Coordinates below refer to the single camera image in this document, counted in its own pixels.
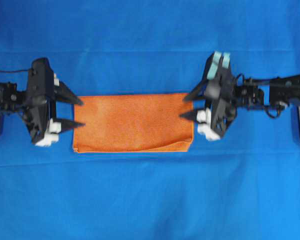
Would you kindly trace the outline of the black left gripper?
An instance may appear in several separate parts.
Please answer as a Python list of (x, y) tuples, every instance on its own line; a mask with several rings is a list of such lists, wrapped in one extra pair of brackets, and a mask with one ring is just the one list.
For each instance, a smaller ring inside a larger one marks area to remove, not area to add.
[(24, 121), (31, 143), (37, 147), (49, 147), (59, 141), (59, 133), (70, 131), (86, 124), (70, 119), (56, 118), (56, 101), (71, 105), (83, 106), (83, 101), (76, 96), (62, 81), (56, 78), (54, 73), (55, 100), (44, 104), (31, 106), (22, 103), (22, 120)]

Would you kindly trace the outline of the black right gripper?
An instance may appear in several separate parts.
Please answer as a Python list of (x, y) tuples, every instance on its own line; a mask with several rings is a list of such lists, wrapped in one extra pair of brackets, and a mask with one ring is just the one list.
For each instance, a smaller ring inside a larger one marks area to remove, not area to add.
[(205, 73), (196, 87), (184, 98), (183, 102), (205, 100), (204, 108), (181, 113), (180, 118), (198, 123), (197, 132), (208, 141), (223, 138), (227, 128), (237, 116), (237, 108), (231, 102), (237, 80), (232, 74), (228, 76), (216, 73), (209, 78)]

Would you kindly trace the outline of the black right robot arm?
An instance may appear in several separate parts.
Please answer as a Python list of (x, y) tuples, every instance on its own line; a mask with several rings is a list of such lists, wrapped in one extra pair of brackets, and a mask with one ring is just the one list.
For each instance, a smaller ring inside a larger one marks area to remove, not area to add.
[(182, 113), (180, 118), (197, 123), (207, 140), (220, 140), (239, 108), (264, 111), (276, 119), (290, 105), (300, 106), (300, 74), (261, 80), (218, 73), (201, 81), (183, 100), (205, 101), (203, 108)]

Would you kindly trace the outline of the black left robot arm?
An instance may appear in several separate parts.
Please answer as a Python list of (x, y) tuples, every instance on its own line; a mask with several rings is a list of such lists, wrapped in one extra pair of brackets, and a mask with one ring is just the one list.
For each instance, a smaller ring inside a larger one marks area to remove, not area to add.
[(33, 145), (49, 147), (61, 133), (85, 126), (75, 120), (57, 117), (57, 102), (83, 105), (83, 102), (57, 78), (53, 70), (28, 69), (26, 90), (11, 82), (0, 82), (0, 114), (18, 114)]

